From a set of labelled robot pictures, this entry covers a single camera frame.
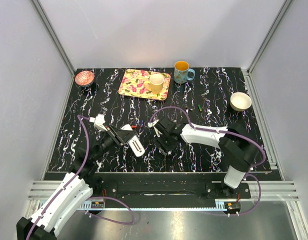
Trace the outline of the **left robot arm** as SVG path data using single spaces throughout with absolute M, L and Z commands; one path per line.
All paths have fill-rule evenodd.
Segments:
M 96 161 L 116 146 L 128 143 L 135 133 L 129 124 L 120 129 L 106 128 L 100 143 L 88 145 L 86 153 L 71 165 L 61 184 L 48 200 L 29 218 L 22 217 L 16 224 L 19 240 L 55 240 L 62 228 L 88 198 L 102 193 L 102 181 L 94 177 Z

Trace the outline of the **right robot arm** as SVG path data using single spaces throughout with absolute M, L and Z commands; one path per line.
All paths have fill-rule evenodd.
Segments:
M 154 144 L 163 155 L 169 155 L 179 145 L 200 144 L 220 149 L 229 162 L 221 186 L 222 194 L 233 198 L 239 185 L 259 155 L 259 148 L 251 142 L 249 134 L 239 124 L 209 127 L 197 124 L 176 124 L 164 117 L 152 124 L 156 138 Z

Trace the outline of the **white remote control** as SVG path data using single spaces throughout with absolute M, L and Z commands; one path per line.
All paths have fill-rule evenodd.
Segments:
M 132 126 L 126 124 L 121 127 L 121 130 L 132 131 L 133 136 L 127 142 L 136 157 L 141 157 L 145 153 L 145 149 L 141 144 L 137 134 L 133 131 Z

